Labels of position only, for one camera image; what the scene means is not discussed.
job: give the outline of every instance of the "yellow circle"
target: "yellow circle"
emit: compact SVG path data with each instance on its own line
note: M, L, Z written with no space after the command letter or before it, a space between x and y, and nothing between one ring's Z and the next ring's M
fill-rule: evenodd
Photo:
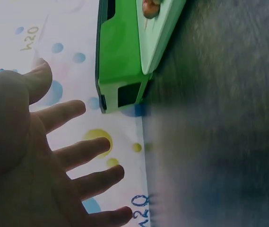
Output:
M142 151L142 146L139 143L135 143L132 145L132 149L134 150L134 152L141 152Z
M111 167L119 165L120 163L116 158L110 158L107 160L106 164L108 168L111 168Z
M112 150L112 138L109 135L109 133L107 133L103 129L92 129L92 130L88 131L84 135L83 140L93 140L93 139L100 138L100 137L105 137L110 142L110 149L109 149L109 151L107 151L107 152L105 152L105 153L103 153L103 154L101 154L101 155L98 156L99 158L104 158L107 155L109 155L109 153Z

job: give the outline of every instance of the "blue dot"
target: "blue dot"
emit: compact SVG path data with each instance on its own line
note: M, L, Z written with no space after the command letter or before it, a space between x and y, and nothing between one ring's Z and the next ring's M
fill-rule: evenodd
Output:
M73 56L74 63L83 63L86 60L86 56L83 53L76 53Z
M24 27L18 27L15 31L15 34L18 35L24 31Z
M62 52L63 49L64 49L63 44L56 43L56 44L52 45L51 52L52 53L60 53L60 52Z
M94 198L90 198L82 202L88 214L101 212L101 208Z
M122 110L121 113L128 117L141 117L143 115L141 105L132 106L128 109Z
M99 109L100 108L99 99L96 97L92 97L92 98L88 99L88 106L90 107L90 109L93 109L93 110Z
M40 105L51 106L57 104L63 97L63 86L56 80L52 81L47 94L39 101Z

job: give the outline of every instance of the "hand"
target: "hand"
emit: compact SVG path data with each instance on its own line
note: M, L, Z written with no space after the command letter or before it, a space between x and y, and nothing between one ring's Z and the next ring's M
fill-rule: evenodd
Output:
M71 180L66 171L106 152L105 138L52 152L46 134L85 112L70 101L35 113L52 82L44 60L28 74L0 72L0 227L119 227L128 207L88 214L81 200L103 193L124 177L121 166Z

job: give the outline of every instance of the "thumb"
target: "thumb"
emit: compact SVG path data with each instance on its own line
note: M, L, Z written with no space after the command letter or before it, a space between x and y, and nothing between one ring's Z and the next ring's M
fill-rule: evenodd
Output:
M29 92L29 104L36 103L48 92L52 83L52 72L49 64L42 58L35 62L34 70L24 75Z

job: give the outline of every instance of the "white paper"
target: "white paper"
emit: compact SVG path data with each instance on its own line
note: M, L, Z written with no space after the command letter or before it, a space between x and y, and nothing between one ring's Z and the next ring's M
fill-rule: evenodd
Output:
M27 73L33 59L43 57L52 68L53 83L31 111L80 99L87 112L48 135L53 150L107 136L112 150L106 156L68 172L77 178L103 171L118 162L125 178L105 193L83 202L88 212L130 206L137 218L127 226L149 227L144 142L141 117L134 108L101 114L95 88L95 50L98 18L96 0L0 0L0 69Z

